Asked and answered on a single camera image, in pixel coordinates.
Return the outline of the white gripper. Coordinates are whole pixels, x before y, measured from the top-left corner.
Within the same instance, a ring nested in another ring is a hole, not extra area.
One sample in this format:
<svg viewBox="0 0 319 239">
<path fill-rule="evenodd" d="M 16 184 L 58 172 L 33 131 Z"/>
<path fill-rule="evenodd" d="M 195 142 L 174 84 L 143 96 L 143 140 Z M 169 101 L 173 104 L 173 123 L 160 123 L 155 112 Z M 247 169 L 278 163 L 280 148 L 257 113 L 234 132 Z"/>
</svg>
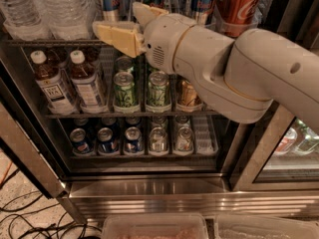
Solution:
<svg viewBox="0 0 319 239">
<path fill-rule="evenodd" d="M 182 36 L 196 25 L 196 21 L 141 2 L 133 3 L 133 15 L 137 23 L 95 21 L 93 32 L 100 41 L 131 58 L 146 52 L 152 67 L 172 75 L 177 45 Z"/>
</svg>

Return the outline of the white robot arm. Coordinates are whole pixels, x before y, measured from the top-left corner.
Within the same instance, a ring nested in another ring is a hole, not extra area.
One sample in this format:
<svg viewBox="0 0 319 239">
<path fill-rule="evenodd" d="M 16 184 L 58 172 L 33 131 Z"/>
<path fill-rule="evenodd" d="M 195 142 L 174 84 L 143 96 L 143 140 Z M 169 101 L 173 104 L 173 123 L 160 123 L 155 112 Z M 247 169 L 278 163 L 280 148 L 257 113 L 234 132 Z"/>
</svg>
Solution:
<svg viewBox="0 0 319 239">
<path fill-rule="evenodd" d="M 96 37 L 169 75 L 189 80 L 219 114 L 254 123 L 278 102 L 319 129 L 319 57 L 278 34 L 249 29 L 231 39 L 193 19 L 140 2 L 136 22 L 96 21 Z"/>
</svg>

